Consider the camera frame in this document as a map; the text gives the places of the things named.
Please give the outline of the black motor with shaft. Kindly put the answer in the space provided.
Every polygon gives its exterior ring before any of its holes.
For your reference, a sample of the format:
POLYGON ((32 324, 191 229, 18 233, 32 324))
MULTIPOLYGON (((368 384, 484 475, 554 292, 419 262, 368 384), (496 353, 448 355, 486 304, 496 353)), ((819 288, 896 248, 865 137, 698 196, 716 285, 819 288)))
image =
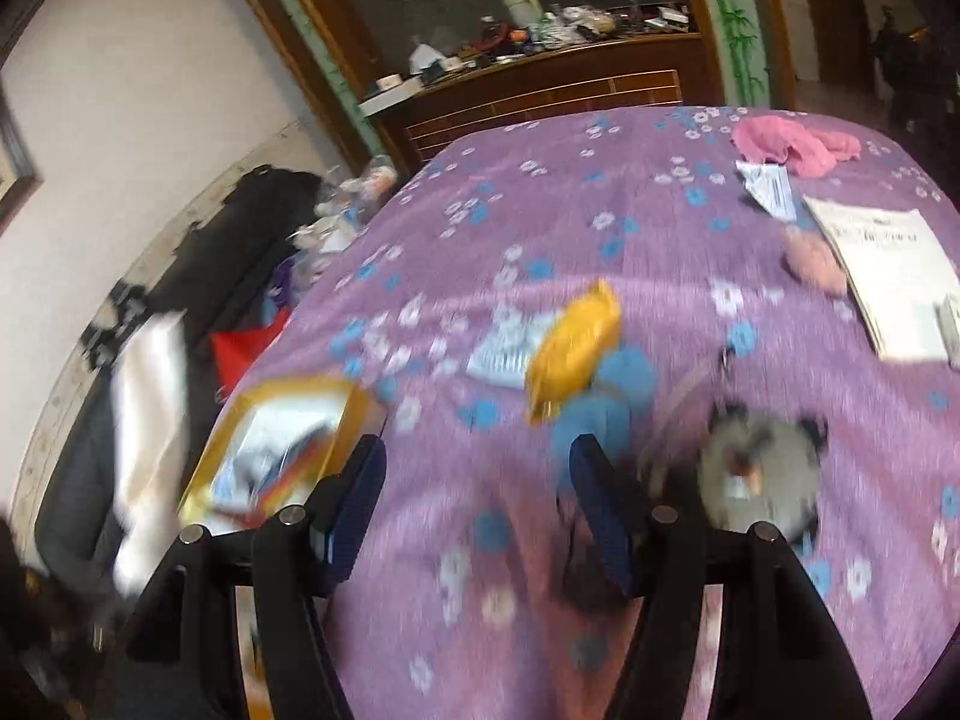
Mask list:
POLYGON ((732 346, 724 346, 675 385, 638 452, 638 479, 647 494, 663 500, 667 483, 688 472, 711 527, 743 533, 755 523, 768 522, 794 546, 815 543, 820 527, 817 496, 830 440, 827 418, 815 413, 779 416, 747 405, 732 394, 736 357, 732 346), (667 434, 703 390, 715 394, 706 433, 692 465, 683 465, 667 456, 667 434))

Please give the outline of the white blue plastic packet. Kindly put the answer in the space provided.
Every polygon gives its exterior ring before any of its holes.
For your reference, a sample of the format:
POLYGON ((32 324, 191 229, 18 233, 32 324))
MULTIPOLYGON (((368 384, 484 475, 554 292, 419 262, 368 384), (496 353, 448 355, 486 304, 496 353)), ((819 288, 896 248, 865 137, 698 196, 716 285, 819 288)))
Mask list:
POLYGON ((467 359, 467 376, 494 387, 523 390, 530 361, 559 318, 558 310, 524 314, 514 305, 497 305, 490 330, 467 359))

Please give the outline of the orange yellow packet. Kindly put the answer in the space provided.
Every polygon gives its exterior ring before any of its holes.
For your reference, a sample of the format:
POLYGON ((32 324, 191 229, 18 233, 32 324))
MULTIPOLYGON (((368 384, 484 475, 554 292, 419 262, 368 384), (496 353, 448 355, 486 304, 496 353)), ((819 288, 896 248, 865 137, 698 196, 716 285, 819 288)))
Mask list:
POLYGON ((605 280, 571 301, 551 327, 526 376, 527 419, 550 421, 594 376, 601 357, 620 341, 622 306, 605 280))

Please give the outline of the framed picture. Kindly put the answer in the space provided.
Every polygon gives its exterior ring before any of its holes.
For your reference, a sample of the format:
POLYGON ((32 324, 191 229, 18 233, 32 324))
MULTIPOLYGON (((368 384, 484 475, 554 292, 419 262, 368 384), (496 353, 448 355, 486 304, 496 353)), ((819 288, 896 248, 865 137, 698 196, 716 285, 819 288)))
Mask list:
POLYGON ((7 231, 14 216, 20 213, 29 197, 43 183, 37 167, 21 137, 7 95, 0 96, 0 158, 2 158, 2 190, 0 190, 0 231, 7 231))

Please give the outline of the white paper booklet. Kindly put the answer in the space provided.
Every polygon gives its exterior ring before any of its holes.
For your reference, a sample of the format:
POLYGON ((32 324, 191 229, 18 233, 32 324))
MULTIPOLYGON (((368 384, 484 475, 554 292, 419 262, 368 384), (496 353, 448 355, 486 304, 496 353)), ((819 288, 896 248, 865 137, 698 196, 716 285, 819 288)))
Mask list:
POLYGON ((958 275, 921 211, 804 202, 848 275, 877 356, 946 362, 939 309, 957 296, 958 275))

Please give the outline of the wooden cabinet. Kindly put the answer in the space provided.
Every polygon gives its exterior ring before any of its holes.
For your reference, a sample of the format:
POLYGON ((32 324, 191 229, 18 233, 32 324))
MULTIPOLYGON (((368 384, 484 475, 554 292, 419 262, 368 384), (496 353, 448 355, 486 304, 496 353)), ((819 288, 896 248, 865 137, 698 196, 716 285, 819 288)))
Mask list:
POLYGON ((620 106, 792 106, 781 0, 245 0, 350 167, 620 106))

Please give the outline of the blue cloth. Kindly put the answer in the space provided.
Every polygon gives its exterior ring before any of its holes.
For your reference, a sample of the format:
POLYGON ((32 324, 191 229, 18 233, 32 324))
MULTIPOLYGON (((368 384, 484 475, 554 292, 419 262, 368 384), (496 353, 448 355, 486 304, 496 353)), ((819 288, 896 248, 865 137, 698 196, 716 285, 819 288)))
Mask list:
POLYGON ((563 470, 569 468, 574 441, 592 436, 608 460, 630 454, 633 427, 651 413, 658 372, 638 346, 608 351, 597 364, 584 392, 563 405, 550 431, 550 449, 563 470))

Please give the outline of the small white patterned packet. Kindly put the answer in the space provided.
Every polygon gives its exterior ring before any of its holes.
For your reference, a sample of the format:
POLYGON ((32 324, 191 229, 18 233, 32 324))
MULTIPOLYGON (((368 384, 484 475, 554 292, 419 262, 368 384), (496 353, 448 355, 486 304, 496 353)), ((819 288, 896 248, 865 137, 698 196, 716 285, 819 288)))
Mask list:
POLYGON ((942 343, 946 348, 947 361, 954 370, 960 369, 960 301, 957 294, 949 294, 937 306, 937 323, 939 323, 942 343))

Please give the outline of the white cloth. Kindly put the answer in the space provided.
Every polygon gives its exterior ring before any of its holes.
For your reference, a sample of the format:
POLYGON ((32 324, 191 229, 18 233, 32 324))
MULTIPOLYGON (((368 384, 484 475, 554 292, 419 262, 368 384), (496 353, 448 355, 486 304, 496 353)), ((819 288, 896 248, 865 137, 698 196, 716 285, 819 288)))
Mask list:
POLYGON ((187 358, 179 314, 155 314, 133 332, 114 364, 112 513, 124 538, 112 582, 137 596, 179 531, 178 502, 189 449, 187 358))

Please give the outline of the pink cloth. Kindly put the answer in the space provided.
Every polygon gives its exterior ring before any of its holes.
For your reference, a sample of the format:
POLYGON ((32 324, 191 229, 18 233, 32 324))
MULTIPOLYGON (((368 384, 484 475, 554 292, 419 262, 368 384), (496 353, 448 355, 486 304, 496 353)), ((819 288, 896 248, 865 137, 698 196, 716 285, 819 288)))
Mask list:
POLYGON ((849 133, 806 127, 793 117, 760 115, 740 121, 731 140, 746 163, 779 164, 802 179, 827 176, 861 158, 861 142, 849 133))

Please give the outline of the pink fluffy pad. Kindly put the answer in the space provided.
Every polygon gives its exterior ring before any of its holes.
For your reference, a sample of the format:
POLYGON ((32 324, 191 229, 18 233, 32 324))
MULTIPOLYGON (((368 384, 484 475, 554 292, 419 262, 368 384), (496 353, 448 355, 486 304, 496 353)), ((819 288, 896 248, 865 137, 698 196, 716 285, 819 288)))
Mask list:
POLYGON ((846 271, 832 248, 815 232, 789 226, 784 232, 782 263, 807 288, 832 298, 843 298, 848 293, 846 271))

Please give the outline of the small white sachet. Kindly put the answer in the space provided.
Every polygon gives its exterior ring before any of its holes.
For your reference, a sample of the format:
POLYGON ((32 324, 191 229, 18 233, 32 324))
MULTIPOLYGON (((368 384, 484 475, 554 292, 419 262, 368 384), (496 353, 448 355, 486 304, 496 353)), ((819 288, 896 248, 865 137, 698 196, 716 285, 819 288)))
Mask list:
POLYGON ((782 223, 797 221, 789 174, 781 164, 755 164, 737 161, 736 169, 743 188, 768 215, 782 223))

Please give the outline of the white plastic bags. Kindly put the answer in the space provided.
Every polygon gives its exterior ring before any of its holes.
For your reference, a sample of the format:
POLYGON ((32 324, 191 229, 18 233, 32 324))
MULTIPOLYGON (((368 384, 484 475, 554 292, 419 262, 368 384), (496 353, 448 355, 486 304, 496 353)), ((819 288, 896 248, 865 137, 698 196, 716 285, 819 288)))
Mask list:
POLYGON ((394 192, 398 172, 387 154, 376 154, 358 177, 326 182, 314 203, 314 219, 290 236, 295 273, 314 281, 352 245, 394 192))

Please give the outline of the red bag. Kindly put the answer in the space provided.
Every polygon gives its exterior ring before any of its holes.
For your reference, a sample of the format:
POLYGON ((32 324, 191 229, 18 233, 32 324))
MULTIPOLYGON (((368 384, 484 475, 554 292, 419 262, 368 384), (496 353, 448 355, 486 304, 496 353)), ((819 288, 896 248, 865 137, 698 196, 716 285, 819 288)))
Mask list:
POLYGON ((226 400, 233 393, 247 369, 283 332, 290 316, 290 309, 281 309, 272 323, 265 327, 213 333, 210 343, 212 343, 213 364, 217 369, 221 398, 226 400))

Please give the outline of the bag of coloured tubing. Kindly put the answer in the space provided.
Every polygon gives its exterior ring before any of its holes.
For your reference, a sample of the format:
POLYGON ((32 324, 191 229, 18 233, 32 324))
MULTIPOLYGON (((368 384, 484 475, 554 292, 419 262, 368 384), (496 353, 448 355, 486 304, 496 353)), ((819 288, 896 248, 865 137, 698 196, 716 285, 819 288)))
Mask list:
POLYGON ((213 507, 231 515, 267 517, 290 499, 296 486, 316 476, 331 442, 329 427, 314 426, 279 449, 231 450, 210 484, 213 507))

